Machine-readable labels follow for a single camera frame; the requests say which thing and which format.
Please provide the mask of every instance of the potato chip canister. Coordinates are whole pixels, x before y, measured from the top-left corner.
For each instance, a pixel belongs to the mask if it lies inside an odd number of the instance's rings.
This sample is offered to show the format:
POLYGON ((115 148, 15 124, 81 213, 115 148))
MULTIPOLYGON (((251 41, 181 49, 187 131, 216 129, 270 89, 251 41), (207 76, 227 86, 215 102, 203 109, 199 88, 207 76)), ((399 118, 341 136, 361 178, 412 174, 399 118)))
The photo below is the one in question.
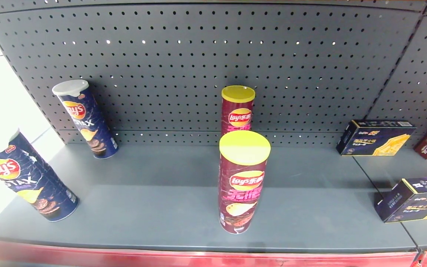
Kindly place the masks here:
POLYGON ((79 199, 17 130, 0 138, 0 180, 49 221, 72 214, 79 199))
POLYGON ((88 86, 88 81, 70 80, 54 86, 52 93, 64 105, 95 158, 107 159, 118 151, 118 145, 88 86))
POLYGON ((256 132, 239 130, 220 138, 218 206, 220 223, 231 234, 248 229, 263 188, 268 140, 256 132))
POLYGON ((255 90, 247 86, 222 89, 222 136, 227 132, 251 129, 255 90))

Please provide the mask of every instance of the blue chip can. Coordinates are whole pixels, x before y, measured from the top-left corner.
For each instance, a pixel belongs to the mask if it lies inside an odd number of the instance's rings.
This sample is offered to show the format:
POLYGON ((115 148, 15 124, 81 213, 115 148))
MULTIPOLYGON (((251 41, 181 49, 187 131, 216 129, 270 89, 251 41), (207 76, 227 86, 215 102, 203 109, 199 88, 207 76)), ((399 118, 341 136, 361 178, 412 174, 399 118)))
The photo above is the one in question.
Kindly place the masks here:
POLYGON ((0 152, 0 180, 49 221, 66 218, 79 202, 20 132, 0 152))
POLYGON ((64 105, 95 158, 107 159, 118 151, 118 145, 88 89, 88 81, 65 81, 54 86, 52 92, 64 105))

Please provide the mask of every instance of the plastic lid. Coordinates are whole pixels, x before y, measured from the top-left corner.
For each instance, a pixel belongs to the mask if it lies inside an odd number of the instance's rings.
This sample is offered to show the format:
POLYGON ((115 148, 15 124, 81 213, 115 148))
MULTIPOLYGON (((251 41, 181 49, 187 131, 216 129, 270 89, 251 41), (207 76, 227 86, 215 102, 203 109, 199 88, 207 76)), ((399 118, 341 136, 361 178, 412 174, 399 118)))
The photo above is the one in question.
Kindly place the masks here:
POLYGON ((222 98, 234 103, 247 103, 255 99, 255 90, 247 86, 227 86, 222 89, 222 98))
POLYGON ((220 138, 220 154, 228 161, 252 166, 268 159, 271 145, 259 133, 251 131, 233 131, 220 138))
POLYGON ((70 80, 59 83, 52 88, 52 93, 56 96, 78 96, 80 92, 88 88, 88 81, 70 80))

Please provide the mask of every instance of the maroon chip can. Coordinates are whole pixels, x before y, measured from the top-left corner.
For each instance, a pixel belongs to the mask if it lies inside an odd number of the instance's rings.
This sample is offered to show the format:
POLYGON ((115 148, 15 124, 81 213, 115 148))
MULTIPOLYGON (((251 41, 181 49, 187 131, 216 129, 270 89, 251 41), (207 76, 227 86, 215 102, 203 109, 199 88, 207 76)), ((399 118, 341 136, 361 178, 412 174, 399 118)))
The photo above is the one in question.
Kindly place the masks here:
POLYGON ((218 205, 220 223, 227 232, 245 232, 263 188, 266 161, 271 151, 262 135, 245 130, 220 139, 218 205))
POLYGON ((251 129, 255 91, 247 86, 222 89, 222 136, 227 132, 251 129))

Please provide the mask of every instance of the lay's logo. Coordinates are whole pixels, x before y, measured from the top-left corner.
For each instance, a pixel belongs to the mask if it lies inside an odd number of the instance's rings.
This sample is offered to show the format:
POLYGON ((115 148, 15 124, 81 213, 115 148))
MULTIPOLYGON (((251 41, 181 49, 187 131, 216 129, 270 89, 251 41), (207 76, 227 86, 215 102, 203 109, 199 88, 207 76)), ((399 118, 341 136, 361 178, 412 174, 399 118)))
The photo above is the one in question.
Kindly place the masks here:
POLYGON ((9 153, 13 152, 15 149, 16 149, 16 146, 15 146, 15 145, 13 145, 13 144, 10 144, 10 145, 7 147, 7 149, 5 150, 5 152, 6 152, 7 154, 9 154, 9 153))
POLYGON ((251 120, 251 110, 237 108, 228 115, 228 122, 235 127, 243 127, 251 120))
POLYGON ((242 171, 230 177, 230 185, 239 191, 249 191, 261 185, 264 178, 264 171, 242 171))
POLYGON ((14 159, 0 159, 0 178, 12 180, 21 174, 21 166, 14 159))
POLYGON ((85 118, 86 110, 82 103, 63 101, 62 104, 65 106, 66 110, 72 118, 76 120, 85 118))

